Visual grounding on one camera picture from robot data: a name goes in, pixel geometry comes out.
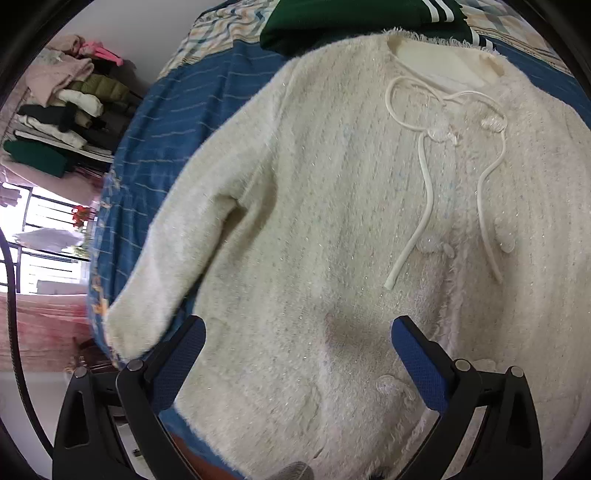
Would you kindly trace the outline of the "pile of folded clothes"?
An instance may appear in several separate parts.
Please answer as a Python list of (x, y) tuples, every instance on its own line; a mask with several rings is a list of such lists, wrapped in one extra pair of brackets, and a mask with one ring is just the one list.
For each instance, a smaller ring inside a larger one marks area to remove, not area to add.
[(9, 115), (8, 160), (52, 177), (101, 179), (141, 97), (121, 81), (126, 62), (99, 41), (50, 40), (24, 74)]

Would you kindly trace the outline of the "checkered pastel quilt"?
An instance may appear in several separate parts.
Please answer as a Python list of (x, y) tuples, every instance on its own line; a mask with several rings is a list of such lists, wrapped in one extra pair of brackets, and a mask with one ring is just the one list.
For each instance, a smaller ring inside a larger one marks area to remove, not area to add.
[[(468, 25), (482, 40), (501, 41), (562, 73), (571, 73), (550, 43), (506, 2), (461, 1), (459, 5)], [(274, 1), (237, 1), (203, 12), (158, 77), (163, 78), (184, 64), (194, 64), (208, 55), (226, 51), (236, 41), (256, 43), (274, 7)]]

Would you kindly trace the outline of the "dark green striped garment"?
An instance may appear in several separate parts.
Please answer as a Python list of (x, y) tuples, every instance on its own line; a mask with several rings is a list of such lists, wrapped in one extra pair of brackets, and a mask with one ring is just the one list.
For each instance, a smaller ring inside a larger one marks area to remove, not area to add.
[(294, 57), (345, 38), (393, 29), (492, 46), (468, 25), (457, 2), (424, 0), (283, 0), (270, 14), (259, 43), (265, 50)]

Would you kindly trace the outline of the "red flowers at window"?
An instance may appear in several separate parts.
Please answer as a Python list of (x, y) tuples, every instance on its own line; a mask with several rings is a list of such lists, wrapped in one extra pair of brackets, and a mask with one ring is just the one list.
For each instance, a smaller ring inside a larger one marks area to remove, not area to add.
[(71, 209), (72, 225), (76, 229), (82, 229), (95, 217), (95, 210), (89, 206), (77, 205)]

